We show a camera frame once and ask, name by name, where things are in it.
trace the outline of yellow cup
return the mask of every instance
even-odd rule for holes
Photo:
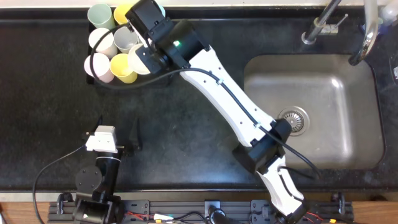
[[[116,7],[113,12],[113,17],[118,24],[125,24],[127,22],[126,13],[128,10],[132,8],[134,4],[121,4],[120,6]]]
[[[111,72],[122,82],[130,84],[136,81],[138,74],[129,68],[128,54],[118,54],[111,60]]]

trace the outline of chrome faucet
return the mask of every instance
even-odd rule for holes
[[[308,32],[304,32],[301,36],[302,41],[305,44],[314,44],[317,40],[318,35],[335,35],[338,32],[338,26],[343,22],[344,19],[348,17],[346,14],[345,17],[339,21],[336,25],[328,25],[326,21],[329,19],[330,14],[336,9],[341,0],[332,0],[327,5],[327,7],[323,10],[321,15],[318,18],[315,18],[313,24],[310,27]],[[358,53],[353,54],[348,62],[351,65],[357,65],[361,62],[370,52],[374,41],[376,40],[377,30],[379,27],[378,19],[379,15],[377,13],[377,1],[376,0],[364,0],[364,10],[365,10],[365,18],[366,18],[366,30],[363,43],[361,44],[361,48],[358,50]]]

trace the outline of small robot arm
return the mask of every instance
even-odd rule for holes
[[[240,142],[233,154],[249,172],[260,175],[278,211],[276,219],[289,224],[300,221],[308,208],[284,169],[285,151],[275,141],[286,142],[290,124],[274,120],[248,98],[188,21],[174,24],[152,0],[137,2],[126,18],[145,43],[136,54],[150,72],[180,70],[231,125]]]

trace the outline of sink drain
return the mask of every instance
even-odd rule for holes
[[[308,125],[310,124],[310,118],[308,114],[298,106],[290,106],[285,108],[282,112],[280,112],[280,119],[286,119],[289,124],[292,126],[291,136],[298,136],[304,133],[307,130]]]

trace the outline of white wall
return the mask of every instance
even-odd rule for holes
[[[90,7],[96,3],[117,6],[136,0],[0,0],[0,8],[15,7]],[[377,0],[386,5],[391,0]],[[163,6],[321,6],[329,0],[157,0]],[[342,0],[342,6],[363,5],[363,0]]]

